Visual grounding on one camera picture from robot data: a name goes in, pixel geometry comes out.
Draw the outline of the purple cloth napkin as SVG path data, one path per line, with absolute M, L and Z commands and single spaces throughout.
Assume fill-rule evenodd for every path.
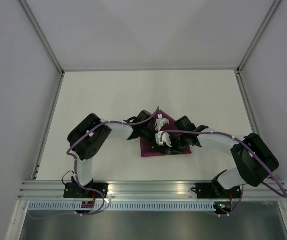
M 175 121 L 171 116 L 166 114 L 164 111 L 159 110 L 157 115 L 152 118 L 150 122 L 148 122 L 145 126 L 155 130 L 155 121 L 158 117 L 158 114 L 162 114 L 164 118 L 169 119 L 169 125 L 164 126 L 161 131 L 184 131 L 186 126 L 186 121 L 189 119 L 184 116 L 179 120 Z M 171 133 L 170 136 L 178 136 L 181 135 L 180 133 Z M 161 146 L 161 150 L 154 150 L 149 148 L 149 146 L 144 142 L 143 139 L 140 139 L 140 149 L 141 149 L 141 156 L 143 158 L 147 157 L 160 157 L 160 156 L 172 156 L 172 155 L 190 155 L 190 154 L 169 154 L 170 147 L 163 145 Z

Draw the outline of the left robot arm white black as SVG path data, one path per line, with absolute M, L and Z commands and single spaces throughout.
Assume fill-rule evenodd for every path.
M 93 158 L 106 140 L 134 140 L 143 138 L 144 132 L 148 132 L 149 137 L 154 137 L 149 125 L 159 111 L 159 108 L 154 113 L 143 110 L 138 116 L 124 121 L 103 120 L 91 113 L 70 132 L 66 154 L 74 158 L 75 192 L 81 198 L 88 198 L 93 192 Z

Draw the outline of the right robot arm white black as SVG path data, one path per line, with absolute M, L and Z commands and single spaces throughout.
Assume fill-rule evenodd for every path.
M 175 153 L 194 146 L 216 150 L 233 158 L 235 167 L 224 170 L 211 181 L 212 193 L 222 198 L 238 186 L 258 187 L 280 166 L 279 161 L 256 133 L 232 136 L 206 125 L 196 127 L 187 116 L 174 122 L 177 136 L 170 136 Z

